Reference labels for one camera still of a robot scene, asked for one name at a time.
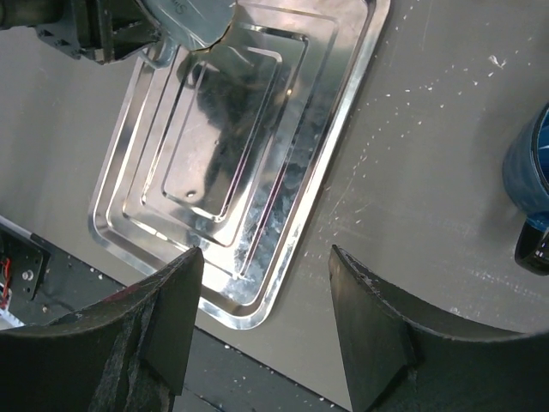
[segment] metal plate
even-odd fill
[[[34,299],[42,282],[49,254],[42,247],[17,232],[0,225],[3,255],[10,259],[9,289],[18,299]]]
[[[199,245],[200,307],[268,316],[389,13],[389,0],[241,2],[208,52],[139,62],[90,230],[145,274]]]

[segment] tray rim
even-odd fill
[[[365,33],[362,34],[362,43],[354,51],[353,57],[349,61],[347,74],[343,77],[344,79],[347,79],[347,82],[337,94],[336,102],[334,104],[334,116],[329,123],[329,127],[326,129],[326,137],[323,141],[323,145],[319,148],[317,158],[311,162],[311,164],[314,165],[311,176],[308,179],[307,185],[300,188],[301,193],[297,196],[298,204],[296,205],[295,216],[289,227],[285,228],[288,235],[286,236],[286,244],[283,253],[276,259],[273,275],[268,281],[261,302],[253,312],[250,312],[245,316],[234,316],[209,300],[206,300],[203,296],[200,298],[199,308],[231,329],[253,329],[266,320],[274,306],[276,296],[281,289],[283,280],[288,272],[287,268],[293,260],[294,252],[299,245],[305,225],[311,218],[313,203],[320,195],[320,187],[326,178],[329,164],[335,155],[335,147],[340,140],[341,133],[345,129],[348,115],[357,98],[360,86],[366,76],[368,66],[370,65],[374,49],[389,16],[391,0],[360,1],[366,3],[368,10],[373,9],[373,12],[368,12],[368,21],[365,22],[367,28]],[[145,276],[150,276],[157,269],[153,265],[147,264],[145,261],[141,260],[134,253],[124,249],[118,243],[108,239],[105,236],[106,233],[110,232],[115,235],[117,234],[108,228],[106,230],[99,228],[96,221],[100,200],[104,196],[103,192],[106,185],[106,176],[111,168],[113,157],[117,153],[116,149],[119,145],[120,130],[124,126],[131,102],[135,95],[136,84],[138,83],[142,72],[143,63],[138,61],[132,71],[124,101],[106,151],[106,158],[100,169],[98,183],[95,186],[94,193],[91,197],[90,208],[87,215],[87,226],[96,243],[101,245],[115,257],[142,272]],[[156,257],[152,258],[153,259],[149,259],[149,261],[154,259],[158,260],[157,265],[159,267],[165,264]]]

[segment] blue mug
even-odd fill
[[[549,104],[509,147],[503,175],[507,194],[527,215],[515,260],[537,275],[549,275]]]

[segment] screw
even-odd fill
[[[34,273],[31,270],[25,270],[21,277],[23,278],[23,281],[31,281],[34,278]]]

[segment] white debris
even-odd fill
[[[495,57],[493,54],[488,58],[488,60],[490,60],[490,62],[494,65],[494,66],[498,66],[499,69],[503,70],[504,69],[504,66],[507,64],[507,60],[504,59],[504,61],[502,63],[500,63],[498,61],[498,58]]]

